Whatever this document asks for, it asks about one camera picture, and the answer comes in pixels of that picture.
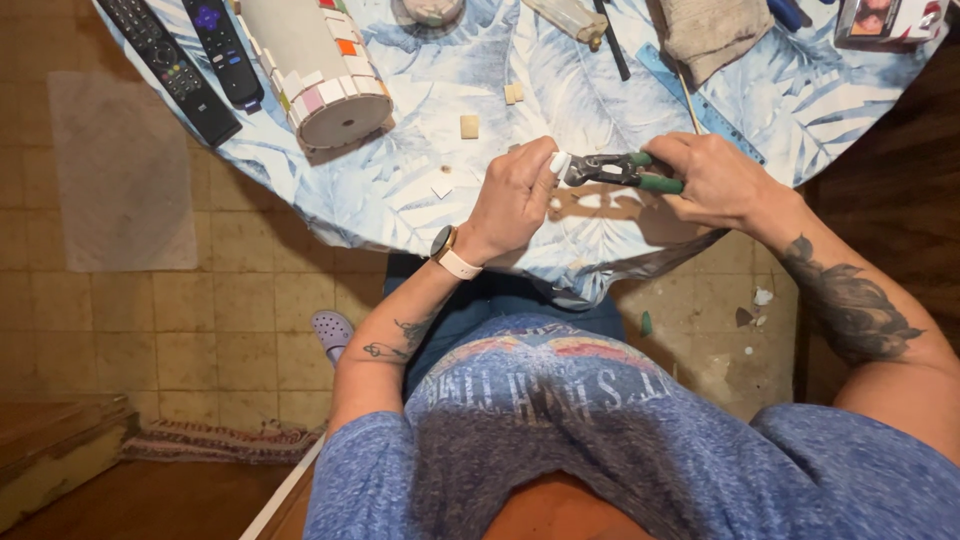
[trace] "blue leaf tablecloth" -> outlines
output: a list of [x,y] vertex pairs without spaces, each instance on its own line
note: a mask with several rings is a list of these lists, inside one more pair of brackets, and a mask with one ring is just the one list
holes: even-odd
[[[590,53],[520,0],[468,0],[463,18],[445,30],[398,25],[391,0],[345,1],[394,98],[395,125],[308,156],[268,90],[262,111],[237,112],[243,131],[217,150],[327,244],[426,255],[441,227],[467,219],[490,160],[541,135],[584,155],[632,151],[655,135],[692,131],[685,106],[634,59],[644,43],[658,43],[643,0],[607,7],[633,73],[625,83],[606,43]],[[180,0],[148,2],[219,90]],[[809,180],[863,135],[939,45],[906,54],[837,49],[839,3],[800,6],[809,28],[790,34],[775,26],[699,90],[767,159],[767,172],[788,185]],[[97,10],[146,81],[180,113]],[[513,82],[523,84],[525,99],[508,107],[503,86]],[[462,114],[479,114],[479,139],[460,138]],[[431,189],[437,183],[452,187],[443,199]],[[649,194],[591,183],[558,192],[529,248],[496,266],[552,285],[559,304],[586,307],[612,282],[660,275],[720,235],[681,224]]]

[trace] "heather blue shirt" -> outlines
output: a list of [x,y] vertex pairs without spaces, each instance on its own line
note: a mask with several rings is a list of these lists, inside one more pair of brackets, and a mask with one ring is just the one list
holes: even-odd
[[563,470],[659,540],[960,538],[960,469],[865,416],[777,405],[750,425],[626,344],[490,321],[404,414],[333,434],[307,540],[478,540],[510,490]]

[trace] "smartwatch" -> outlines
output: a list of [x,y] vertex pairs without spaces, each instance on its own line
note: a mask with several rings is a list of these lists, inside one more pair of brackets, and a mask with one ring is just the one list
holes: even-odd
[[453,253],[453,243],[457,241],[457,228],[452,225],[440,229],[437,237],[433,240],[430,247],[430,258],[437,261],[443,268],[446,268],[450,274],[461,280],[472,280],[483,270],[480,266],[467,264],[457,254]]

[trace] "blue ruler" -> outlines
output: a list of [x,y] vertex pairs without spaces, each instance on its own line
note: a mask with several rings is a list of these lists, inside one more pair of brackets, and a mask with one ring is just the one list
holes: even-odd
[[[680,78],[660,59],[660,51],[650,43],[646,43],[636,52],[636,59],[649,69],[654,77],[666,86],[666,89],[670,90],[673,97],[684,104],[684,109],[686,109],[686,97],[684,96],[684,88],[680,84]],[[702,95],[691,92],[690,101],[693,103],[693,109],[697,112],[700,125],[707,128],[712,134],[718,134],[732,142],[741,152],[750,156],[759,164],[766,164],[767,160],[754,148],[753,144],[750,144],[747,137],[743,136],[730,120],[724,118],[723,114],[720,114],[720,111],[704,99]]]

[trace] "roku remote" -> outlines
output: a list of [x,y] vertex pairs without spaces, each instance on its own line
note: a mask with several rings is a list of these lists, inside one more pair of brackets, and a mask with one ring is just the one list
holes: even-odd
[[243,126],[144,0],[97,0],[186,119],[216,148]]
[[263,86],[256,79],[223,1],[182,1],[227,99],[237,107],[256,109],[263,101]]

